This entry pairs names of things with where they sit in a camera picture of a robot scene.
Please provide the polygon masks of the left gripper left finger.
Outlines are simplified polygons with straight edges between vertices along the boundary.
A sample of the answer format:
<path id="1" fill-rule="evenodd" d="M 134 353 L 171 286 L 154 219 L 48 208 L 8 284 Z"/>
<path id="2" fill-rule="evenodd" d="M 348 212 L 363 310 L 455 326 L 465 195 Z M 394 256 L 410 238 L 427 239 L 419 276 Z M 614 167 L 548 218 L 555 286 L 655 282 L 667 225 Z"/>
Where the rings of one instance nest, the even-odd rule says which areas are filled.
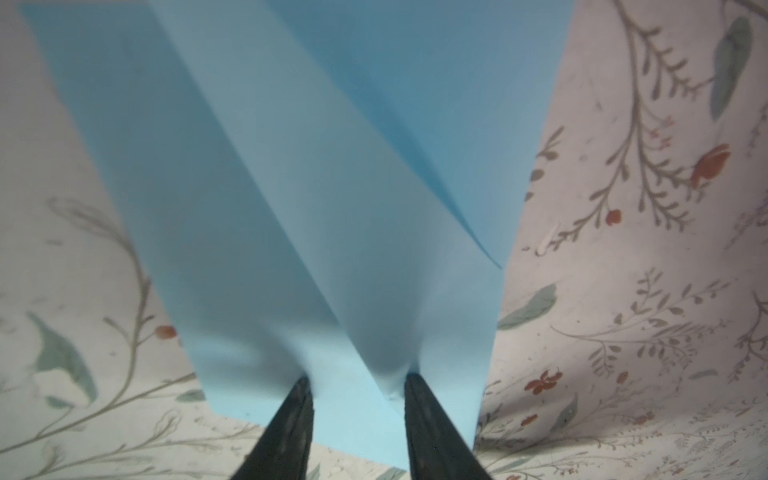
<path id="1" fill-rule="evenodd" d="M 313 436 L 310 382 L 300 378 L 232 480 L 304 480 Z"/>

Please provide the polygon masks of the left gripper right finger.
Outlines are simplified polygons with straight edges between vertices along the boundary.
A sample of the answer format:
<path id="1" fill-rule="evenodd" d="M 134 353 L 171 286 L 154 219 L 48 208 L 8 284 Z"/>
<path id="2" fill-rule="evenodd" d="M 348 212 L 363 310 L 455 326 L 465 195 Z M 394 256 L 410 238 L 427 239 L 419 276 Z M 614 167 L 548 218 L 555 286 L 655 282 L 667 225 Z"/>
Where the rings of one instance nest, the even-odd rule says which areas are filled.
<path id="1" fill-rule="evenodd" d="M 491 480 L 421 375 L 406 377 L 404 393 L 411 478 Z"/>

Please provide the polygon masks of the light blue paper sheet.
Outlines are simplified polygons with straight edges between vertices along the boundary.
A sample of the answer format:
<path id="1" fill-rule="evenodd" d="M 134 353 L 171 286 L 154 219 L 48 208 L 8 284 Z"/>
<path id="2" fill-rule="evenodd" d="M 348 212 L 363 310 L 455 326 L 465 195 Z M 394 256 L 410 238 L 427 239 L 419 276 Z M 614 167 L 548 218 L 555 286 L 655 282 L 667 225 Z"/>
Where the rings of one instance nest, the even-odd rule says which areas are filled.
<path id="1" fill-rule="evenodd" d="M 212 409 L 408 463 L 472 445 L 569 1 L 34 1 L 27 19 Z"/>

